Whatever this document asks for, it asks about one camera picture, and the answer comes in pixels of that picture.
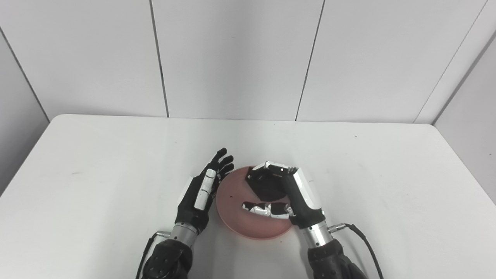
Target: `metal wrist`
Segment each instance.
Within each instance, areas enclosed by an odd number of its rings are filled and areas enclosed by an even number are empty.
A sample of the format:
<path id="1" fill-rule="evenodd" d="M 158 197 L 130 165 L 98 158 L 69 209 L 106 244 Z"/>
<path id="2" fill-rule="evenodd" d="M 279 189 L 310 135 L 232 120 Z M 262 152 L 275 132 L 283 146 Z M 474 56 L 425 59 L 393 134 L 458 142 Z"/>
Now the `metal wrist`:
<path id="1" fill-rule="evenodd" d="M 186 244 L 188 247 L 191 247 L 193 246 L 198 233 L 198 230 L 192 225 L 185 222 L 177 222 L 174 224 L 174 228 L 172 229 L 169 239 L 174 239 Z"/>
<path id="2" fill-rule="evenodd" d="M 327 230 L 327 223 L 322 221 L 303 229 L 303 235 L 310 248 L 324 246 L 332 241 L 332 236 Z"/>

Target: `black object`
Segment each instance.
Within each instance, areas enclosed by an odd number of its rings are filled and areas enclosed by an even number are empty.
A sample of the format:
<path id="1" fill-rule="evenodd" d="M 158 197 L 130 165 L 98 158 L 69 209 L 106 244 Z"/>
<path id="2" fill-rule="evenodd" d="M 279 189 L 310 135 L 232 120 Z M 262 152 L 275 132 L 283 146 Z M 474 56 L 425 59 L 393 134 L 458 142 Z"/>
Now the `black object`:
<path id="1" fill-rule="evenodd" d="M 367 279 L 365 274 L 343 254 L 337 239 L 317 248 L 308 249 L 314 279 Z"/>
<path id="2" fill-rule="evenodd" d="M 198 230 L 198 234 L 201 233 L 208 224 L 208 211 L 212 206 L 212 202 L 217 193 L 217 189 L 219 188 L 220 182 L 226 177 L 230 171 L 234 169 L 234 164 L 232 163 L 234 158 L 232 156 L 225 157 L 222 161 L 219 162 L 219 159 L 227 154 L 227 149 L 223 148 L 217 152 L 212 161 L 208 163 L 203 171 L 193 178 L 191 181 L 183 200 L 178 205 L 178 214 L 176 215 L 176 221 L 185 222 Z M 203 182 L 203 178 L 205 177 L 205 173 L 208 169 L 213 169 L 217 172 L 217 177 L 214 180 L 212 185 L 212 191 L 208 196 L 207 203 L 205 205 L 204 210 L 199 210 L 194 208 L 194 203 L 196 201 L 196 197 L 198 196 L 198 192 L 200 191 L 201 183 Z"/>
<path id="3" fill-rule="evenodd" d="M 375 265 L 375 268 L 377 269 L 377 273 L 379 273 L 379 278 L 384 279 L 384 277 L 382 276 L 382 270 L 380 270 L 379 261 L 377 261 L 377 257 L 375 256 L 375 253 L 373 252 L 372 246 L 369 243 L 369 241 L 367 240 L 367 238 L 365 237 L 364 233 L 362 233 L 362 231 L 360 231 L 354 224 L 350 225 L 348 223 L 345 223 L 345 225 L 347 228 L 349 228 L 354 233 L 356 233 L 365 242 L 365 245 L 367 245 L 367 248 L 369 249 L 369 252 L 371 253 L 373 263 Z"/>
<path id="4" fill-rule="evenodd" d="M 271 203 L 270 213 L 271 215 L 286 215 L 286 204 L 285 203 Z"/>
<path id="5" fill-rule="evenodd" d="M 293 225 L 304 229 L 324 221 L 325 216 L 322 209 L 311 209 L 305 203 L 293 177 L 297 170 L 297 168 L 282 169 L 275 166 L 270 166 L 268 169 L 250 169 L 246 181 L 261 200 L 262 198 L 278 200 L 287 195 L 294 213 L 289 216 L 289 220 Z"/>
<path id="6" fill-rule="evenodd" d="M 143 267 L 142 279 L 186 279 L 192 264 L 191 248 L 182 242 L 167 239 L 155 246 Z"/>
<path id="7" fill-rule="evenodd" d="M 141 268 L 143 267 L 143 263 L 145 262 L 146 255 L 148 255 L 148 251 L 150 251 L 150 247 L 152 246 L 153 241 L 155 240 L 156 237 L 157 237 L 157 233 L 154 233 L 146 243 L 145 250 L 143 251 L 143 256 L 141 256 L 141 261 L 139 261 L 138 272 L 136 273 L 136 279 L 139 279 L 139 276 L 141 275 Z"/>
<path id="8" fill-rule="evenodd" d="M 280 178 L 274 176 L 269 169 L 260 168 L 253 171 L 253 167 L 250 167 L 245 180 L 262 202 L 274 202 L 286 196 Z"/>

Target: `fingertip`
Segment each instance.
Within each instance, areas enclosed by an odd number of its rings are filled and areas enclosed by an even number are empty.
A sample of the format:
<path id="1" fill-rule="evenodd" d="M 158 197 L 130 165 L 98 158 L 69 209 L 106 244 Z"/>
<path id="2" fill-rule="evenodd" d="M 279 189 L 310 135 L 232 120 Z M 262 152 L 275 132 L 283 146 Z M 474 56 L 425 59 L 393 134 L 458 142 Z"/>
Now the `fingertip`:
<path id="1" fill-rule="evenodd" d="M 214 160 L 219 160 L 220 158 L 222 158 L 224 155 L 227 154 L 227 148 L 222 148 L 220 149 L 219 151 L 217 151 L 217 154 L 215 154 L 214 156 Z"/>

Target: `red plate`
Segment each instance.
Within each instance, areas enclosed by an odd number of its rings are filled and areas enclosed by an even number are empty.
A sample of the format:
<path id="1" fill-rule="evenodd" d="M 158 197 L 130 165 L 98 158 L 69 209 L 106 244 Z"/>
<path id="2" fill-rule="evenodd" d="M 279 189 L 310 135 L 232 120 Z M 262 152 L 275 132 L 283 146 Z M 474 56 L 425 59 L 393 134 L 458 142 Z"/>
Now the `red plate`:
<path id="1" fill-rule="evenodd" d="M 241 209 L 243 202 L 261 202 L 245 181 L 248 168 L 231 172 L 219 185 L 216 204 L 220 218 L 232 231 L 247 238 L 263 240 L 283 235 L 292 226 L 289 220 L 263 217 Z M 285 197 L 277 202 L 288 201 Z"/>

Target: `panel seam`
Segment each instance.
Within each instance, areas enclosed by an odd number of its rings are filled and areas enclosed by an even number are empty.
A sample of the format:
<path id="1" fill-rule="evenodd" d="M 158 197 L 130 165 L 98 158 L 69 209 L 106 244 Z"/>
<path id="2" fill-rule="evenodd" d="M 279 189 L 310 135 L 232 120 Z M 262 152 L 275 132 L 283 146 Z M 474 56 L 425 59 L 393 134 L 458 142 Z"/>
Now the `panel seam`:
<path id="1" fill-rule="evenodd" d="M 36 102 L 38 103 L 38 106 L 40 107 L 41 111 L 43 112 L 43 115 L 45 116 L 45 118 L 47 119 L 48 123 L 50 123 L 50 119 L 48 118 L 48 115 L 47 115 L 47 112 L 45 111 L 45 109 L 43 108 L 43 106 L 41 105 L 41 102 L 40 102 L 40 99 L 38 98 L 38 96 L 36 95 L 34 89 L 33 89 L 33 86 L 31 86 L 31 83 L 29 82 L 28 80 L 28 77 L 26 76 L 26 73 L 24 72 L 24 69 L 22 68 L 21 66 L 21 63 L 19 62 L 19 59 L 17 59 L 17 56 L 15 55 L 14 53 L 14 49 L 12 48 L 12 46 L 10 45 L 10 43 L 8 42 L 7 40 L 7 36 L 5 35 L 5 33 L 3 32 L 3 29 L 1 28 L 0 26 L 0 33 L 3 37 L 3 39 L 5 40 L 5 42 L 7 43 L 7 46 L 10 50 L 10 53 L 12 53 L 12 56 L 14 56 L 14 59 L 15 59 L 15 62 L 17 63 L 17 66 L 19 67 L 19 69 L 21 70 L 21 73 L 22 75 L 24 76 L 24 79 L 26 80 L 26 83 L 28 84 L 29 86 L 29 89 L 31 90 L 31 93 L 33 94 Z"/>
<path id="2" fill-rule="evenodd" d="M 486 45 L 484 46 L 484 48 L 482 48 L 482 50 L 479 53 L 479 55 L 477 55 L 477 57 L 475 58 L 474 62 L 470 65 L 470 68 L 468 69 L 468 71 L 465 73 L 465 75 L 463 75 L 463 78 L 458 83 L 458 85 L 456 86 L 455 90 L 450 95 L 450 97 L 448 98 L 448 100 L 446 101 L 446 103 L 444 104 L 444 106 L 442 107 L 441 111 L 439 111 L 439 113 L 437 114 L 436 118 L 434 118 L 434 121 L 433 121 L 432 125 L 436 124 L 436 122 L 438 121 L 438 119 L 441 116 L 441 114 L 446 110 L 446 108 L 450 104 L 451 100 L 453 100 L 454 96 L 456 95 L 456 93 L 458 93 L 458 91 L 462 87 L 463 83 L 467 80 L 467 78 L 470 75 L 470 73 L 474 70 L 474 68 L 477 65 L 477 63 L 479 63 L 479 60 L 482 58 L 482 56 L 484 55 L 484 53 L 486 53 L 486 51 L 488 50 L 488 48 L 491 45 L 491 43 L 493 43 L 495 37 L 496 37 L 496 31 L 492 34 L 491 38 L 486 43 Z"/>
<path id="3" fill-rule="evenodd" d="M 164 71 L 162 69 L 162 59 L 160 59 L 160 48 L 158 45 L 158 37 L 157 37 L 157 26 L 155 24 L 155 13 L 153 12 L 153 3 L 152 0 L 148 0 L 150 3 L 150 14 L 152 17 L 152 26 L 153 26 L 153 36 L 155 38 L 155 47 L 157 49 L 157 59 L 158 59 L 158 67 L 160 70 L 160 80 L 162 82 L 162 92 L 164 94 L 164 102 L 165 102 L 165 112 L 167 117 L 169 117 L 169 105 L 167 103 L 167 94 L 165 93 L 165 82 L 164 82 Z"/>
<path id="4" fill-rule="evenodd" d="M 419 113 L 417 114 L 417 116 L 415 117 L 415 119 L 413 120 L 412 123 L 415 123 L 415 121 L 417 120 L 417 118 L 420 116 L 420 113 L 422 112 L 422 110 L 424 109 L 424 107 L 426 106 L 426 104 L 428 103 L 429 99 L 431 98 L 432 94 L 434 93 L 434 90 L 437 88 L 437 85 L 439 84 L 439 82 L 441 81 L 442 77 L 444 76 L 444 74 L 446 73 L 446 70 L 448 70 L 449 66 L 451 65 L 451 62 L 453 61 L 453 59 L 455 58 L 456 54 L 458 53 L 458 51 L 460 50 L 461 46 L 463 45 L 463 42 L 465 42 L 465 39 L 467 38 L 468 34 L 470 33 L 470 31 L 472 30 L 472 27 L 474 27 L 474 24 L 475 22 L 477 21 L 477 19 L 479 18 L 479 15 L 481 15 L 482 11 L 484 10 L 484 7 L 486 6 L 486 4 L 488 3 L 489 0 L 486 0 L 486 2 L 484 3 L 484 5 L 482 5 L 482 8 L 481 10 L 479 11 L 479 13 L 477 14 L 477 16 L 475 17 L 474 19 L 474 22 L 472 22 L 472 25 L 470 25 L 470 28 L 468 29 L 467 33 L 465 34 L 465 36 L 463 37 L 462 41 L 460 42 L 460 45 L 458 45 L 458 48 L 456 49 L 455 53 L 453 54 L 453 56 L 451 57 L 451 59 L 449 60 L 448 62 L 448 65 L 446 65 L 446 68 L 444 68 L 444 71 L 442 71 L 442 74 L 441 76 L 439 77 L 439 79 L 437 80 L 436 84 L 434 85 L 434 88 L 432 89 L 431 93 L 429 94 L 429 96 L 427 97 L 425 103 L 422 105 L 422 107 L 420 108 L 419 110 Z"/>
<path id="5" fill-rule="evenodd" d="M 312 55 L 313 55 L 313 50 L 315 48 L 315 42 L 317 41 L 318 28 L 320 27 L 320 21 L 322 20 L 322 13 L 324 12 L 324 5 L 325 5 L 325 0 L 322 1 L 322 8 L 320 9 L 320 15 L 318 17 L 317 29 L 315 31 L 315 37 L 313 38 L 313 44 L 311 46 L 309 64 L 307 66 L 307 72 L 305 73 L 305 79 L 303 80 L 302 93 L 300 95 L 300 101 L 298 102 L 298 109 L 296 110 L 295 121 L 298 120 L 298 113 L 300 112 L 300 106 L 302 104 L 303 91 L 305 90 L 305 85 L 307 84 L 307 78 L 308 78 L 308 75 L 309 75 L 311 58 L 312 58 Z"/>

